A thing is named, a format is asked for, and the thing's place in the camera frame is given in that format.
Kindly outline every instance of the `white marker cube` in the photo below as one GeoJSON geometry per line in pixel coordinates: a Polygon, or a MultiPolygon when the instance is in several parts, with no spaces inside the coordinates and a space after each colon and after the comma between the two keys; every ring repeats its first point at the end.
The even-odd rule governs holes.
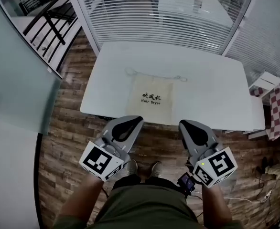
{"type": "Polygon", "coordinates": [[[93,142],[89,142],[84,150],[79,164],[87,171],[107,181],[123,168],[124,160],[108,153],[93,142]]]}
{"type": "Polygon", "coordinates": [[[193,170],[195,178],[206,187],[223,181],[237,169],[237,163],[229,147],[196,162],[193,170]]]}

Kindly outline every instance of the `cloth bag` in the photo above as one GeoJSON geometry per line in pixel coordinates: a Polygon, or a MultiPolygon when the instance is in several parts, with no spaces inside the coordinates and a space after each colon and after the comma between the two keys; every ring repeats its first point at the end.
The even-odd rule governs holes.
{"type": "Polygon", "coordinates": [[[127,115],[140,115],[145,122],[172,124],[173,79],[137,74],[129,94],[127,115]]]}

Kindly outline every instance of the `white chair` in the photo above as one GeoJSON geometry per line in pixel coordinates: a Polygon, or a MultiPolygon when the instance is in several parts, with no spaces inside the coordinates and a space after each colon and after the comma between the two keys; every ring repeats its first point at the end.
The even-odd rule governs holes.
{"type": "Polygon", "coordinates": [[[263,103],[262,97],[268,94],[271,90],[273,90],[278,84],[280,83],[280,78],[274,76],[268,72],[264,72],[250,87],[251,89],[253,86],[257,87],[255,96],[251,95],[251,106],[252,106],[252,120],[253,120],[253,130],[246,131],[242,134],[250,134],[253,132],[257,132],[259,130],[263,130],[261,132],[257,132],[254,134],[248,135],[249,139],[256,138],[259,136],[266,135],[265,131],[265,118],[264,118],[264,110],[263,110],[263,103]]]}

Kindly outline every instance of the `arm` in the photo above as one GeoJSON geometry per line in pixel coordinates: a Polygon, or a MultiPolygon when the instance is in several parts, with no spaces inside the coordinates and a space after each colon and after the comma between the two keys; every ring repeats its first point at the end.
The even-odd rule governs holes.
{"type": "Polygon", "coordinates": [[[63,205],[59,216],[72,216],[87,223],[103,184],[104,182],[94,175],[86,175],[81,185],[63,205]]]}
{"type": "Polygon", "coordinates": [[[219,229],[232,221],[231,212],[225,203],[219,185],[212,188],[202,186],[204,225],[209,229],[219,229]]]}

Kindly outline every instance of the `white table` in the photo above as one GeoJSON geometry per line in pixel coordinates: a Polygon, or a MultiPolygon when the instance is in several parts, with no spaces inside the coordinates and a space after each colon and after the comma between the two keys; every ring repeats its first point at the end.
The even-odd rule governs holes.
{"type": "Polygon", "coordinates": [[[198,12],[193,10],[194,0],[159,0],[158,11],[200,17],[231,28],[233,22],[218,0],[203,0],[198,12]]]}
{"type": "Polygon", "coordinates": [[[129,67],[160,77],[180,75],[188,79],[187,82],[175,80],[173,84],[173,125],[190,119],[213,129],[253,129],[252,106],[241,62],[164,43],[104,43],[91,73],[81,112],[108,117],[126,115],[133,86],[133,77],[125,71],[129,67]]]}

